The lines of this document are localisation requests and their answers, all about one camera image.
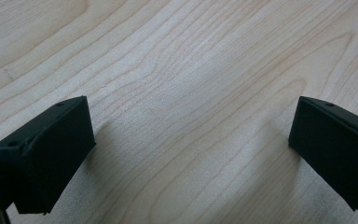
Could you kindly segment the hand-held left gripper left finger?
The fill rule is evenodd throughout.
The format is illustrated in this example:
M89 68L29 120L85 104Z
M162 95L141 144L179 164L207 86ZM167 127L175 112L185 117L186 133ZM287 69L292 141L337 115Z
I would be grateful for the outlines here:
M0 204L49 213L95 146L85 96L51 106L0 141Z

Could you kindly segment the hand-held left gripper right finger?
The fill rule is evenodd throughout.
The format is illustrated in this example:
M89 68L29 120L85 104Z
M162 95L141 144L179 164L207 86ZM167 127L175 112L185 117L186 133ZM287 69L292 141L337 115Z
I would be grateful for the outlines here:
M288 139L311 168L358 210L358 116L332 103L301 96Z

